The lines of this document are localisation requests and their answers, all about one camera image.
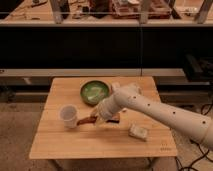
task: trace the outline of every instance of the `paper cup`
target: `paper cup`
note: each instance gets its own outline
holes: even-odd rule
[[[60,113],[60,119],[64,122],[68,128],[75,128],[77,126],[77,110],[72,105],[64,106]]]

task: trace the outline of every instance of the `floor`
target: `floor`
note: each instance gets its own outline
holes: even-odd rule
[[[186,99],[162,93],[162,100],[172,105],[180,106]],[[190,110],[198,110],[201,106],[200,97],[194,101],[194,107]],[[54,171],[55,168],[45,160],[29,160],[28,155],[37,129],[37,125],[44,107],[45,98],[24,96],[5,102],[0,102],[0,171]],[[195,145],[192,145],[188,138],[173,130],[173,135],[179,151],[179,159],[184,166],[201,154]],[[148,164],[147,159],[114,159],[114,160],[74,160],[58,161],[65,169],[73,171],[139,171]],[[200,171],[213,170],[213,164],[205,159],[195,165]],[[175,171],[177,170],[173,158],[163,158],[156,163],[154,171]]]

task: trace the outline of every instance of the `bowl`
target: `bowl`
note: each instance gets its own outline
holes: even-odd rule
[[[89,81],[81,88],[81,98],[89,105],[95,106],[101,100],[109,96],[109,87],[98,80]]]

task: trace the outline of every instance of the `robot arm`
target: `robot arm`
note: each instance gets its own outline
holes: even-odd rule
[[[117,89],[99,103],[99,120],[109,120],[123,108],[142,112],[213,150],[213,121],[210,117],[152,101],[130,84]]]

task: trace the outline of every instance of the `table top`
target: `table top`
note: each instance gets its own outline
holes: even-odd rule
[[[62,106],[76,106],[78,118],[87,117],[93,107],[80,97],[81,87],[88,81],[104,81],[120,85],[137,83],[142,95],[160,101],[152,77],[75,77],[55,78],[36,132],[30,159],[131,158],[176,156],[177,149],[171,131],[165,125],[139,112],[120,112],[120,123],[80,125],[67,129],[59,119]],[[149,130],[147,142],[128,136],[131,124]]]

